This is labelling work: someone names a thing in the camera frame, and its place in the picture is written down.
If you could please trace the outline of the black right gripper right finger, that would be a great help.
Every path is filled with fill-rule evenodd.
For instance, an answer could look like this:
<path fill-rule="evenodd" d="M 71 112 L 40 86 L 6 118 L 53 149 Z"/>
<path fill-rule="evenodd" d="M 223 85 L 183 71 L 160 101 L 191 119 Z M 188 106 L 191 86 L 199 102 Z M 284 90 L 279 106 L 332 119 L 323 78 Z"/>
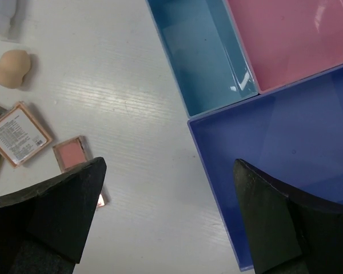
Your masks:
<path fill-rule="evenodd" d="M 343 205 L 243 159 L 234 185 L 255 273 L 343 273 Z"/>

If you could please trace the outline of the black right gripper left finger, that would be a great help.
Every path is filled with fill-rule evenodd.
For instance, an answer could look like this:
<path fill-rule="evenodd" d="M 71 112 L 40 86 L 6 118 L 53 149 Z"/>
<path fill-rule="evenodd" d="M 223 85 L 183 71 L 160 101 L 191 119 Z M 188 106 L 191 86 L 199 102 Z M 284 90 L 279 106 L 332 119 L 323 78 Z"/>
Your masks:
<path fill-rule="evenodd" d="M 73 273 L 106 174 L 104 158 L 0 196 L 0 273 Z"/>

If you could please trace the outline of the small pink blush compact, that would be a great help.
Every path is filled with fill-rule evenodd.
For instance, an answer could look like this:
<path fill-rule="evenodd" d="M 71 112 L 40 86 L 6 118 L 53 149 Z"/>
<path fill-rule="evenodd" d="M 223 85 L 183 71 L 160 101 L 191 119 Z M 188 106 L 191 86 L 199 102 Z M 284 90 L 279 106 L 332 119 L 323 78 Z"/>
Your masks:
<path fill-rule="evenodd" d="M 56 144 L 53 146 L 53 152 L 62 173 L 93 158 L 86 137 L 83 135 Z"/>

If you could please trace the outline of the peach square compact box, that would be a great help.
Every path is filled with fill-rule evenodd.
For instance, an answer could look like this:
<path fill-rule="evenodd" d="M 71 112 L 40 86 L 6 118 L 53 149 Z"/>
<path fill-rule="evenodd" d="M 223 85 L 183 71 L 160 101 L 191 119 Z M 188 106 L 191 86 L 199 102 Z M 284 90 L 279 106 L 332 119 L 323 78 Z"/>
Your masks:
<path fill-rule="evenodd" d="M 53 138 L 24 102 L 0 116 L 0 154 L 17 168 L 47 147 Z"/>

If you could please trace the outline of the beige makeup sponge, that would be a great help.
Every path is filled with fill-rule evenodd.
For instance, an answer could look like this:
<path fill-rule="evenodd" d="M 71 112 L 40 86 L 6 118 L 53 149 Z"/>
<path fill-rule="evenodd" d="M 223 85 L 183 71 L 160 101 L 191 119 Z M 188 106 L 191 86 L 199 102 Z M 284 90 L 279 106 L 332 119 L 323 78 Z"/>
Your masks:
<path fill-rule="evenodd" d="M 21 87 L 30 69 L 30 55 L 25 50 L 5 52 L 0 58 L 0 85 L 9 89 Z"/>

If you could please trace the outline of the dark blue organizer bin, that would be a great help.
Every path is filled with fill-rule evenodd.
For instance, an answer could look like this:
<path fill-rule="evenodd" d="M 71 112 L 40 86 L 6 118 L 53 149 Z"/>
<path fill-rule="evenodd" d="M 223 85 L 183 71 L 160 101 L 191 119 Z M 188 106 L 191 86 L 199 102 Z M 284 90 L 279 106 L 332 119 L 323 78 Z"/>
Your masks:
<path fill-rule="evenodd" d="M 252 269 L 233 182 L 241 158 L 343 204 L 343 68 L 188 122 L 239 269 Z"/>

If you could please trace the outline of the light blue organizer bin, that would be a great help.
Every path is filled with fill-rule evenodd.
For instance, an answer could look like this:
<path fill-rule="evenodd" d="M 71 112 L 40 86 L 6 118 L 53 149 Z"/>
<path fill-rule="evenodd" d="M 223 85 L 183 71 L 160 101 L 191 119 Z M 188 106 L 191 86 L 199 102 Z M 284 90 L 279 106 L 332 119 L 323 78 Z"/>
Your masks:
<path fill-rule="evenodd" d="M 258 94 L 226 1 L 148 1 L 188 117 Z"/>

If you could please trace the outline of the pink organizer bin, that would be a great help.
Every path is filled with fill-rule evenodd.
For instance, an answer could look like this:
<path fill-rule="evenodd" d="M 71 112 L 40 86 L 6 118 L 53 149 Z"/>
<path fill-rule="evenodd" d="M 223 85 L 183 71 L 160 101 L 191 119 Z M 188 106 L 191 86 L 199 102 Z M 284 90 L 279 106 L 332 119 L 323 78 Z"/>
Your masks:
<path fill-rule="evenodd" d="M 343 65 L 343 1 L 228 1 L 261 94 Z"/>

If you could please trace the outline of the white tube blue print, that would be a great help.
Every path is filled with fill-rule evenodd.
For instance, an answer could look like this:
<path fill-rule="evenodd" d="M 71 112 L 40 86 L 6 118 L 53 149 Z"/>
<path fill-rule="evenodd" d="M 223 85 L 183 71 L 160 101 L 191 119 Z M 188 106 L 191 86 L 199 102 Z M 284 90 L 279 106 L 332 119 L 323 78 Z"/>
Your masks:
<path fill-rule="evenodd" d="M 0 38 L 7 38 L 16 8 L 16 0 L 0 0 Z"/>

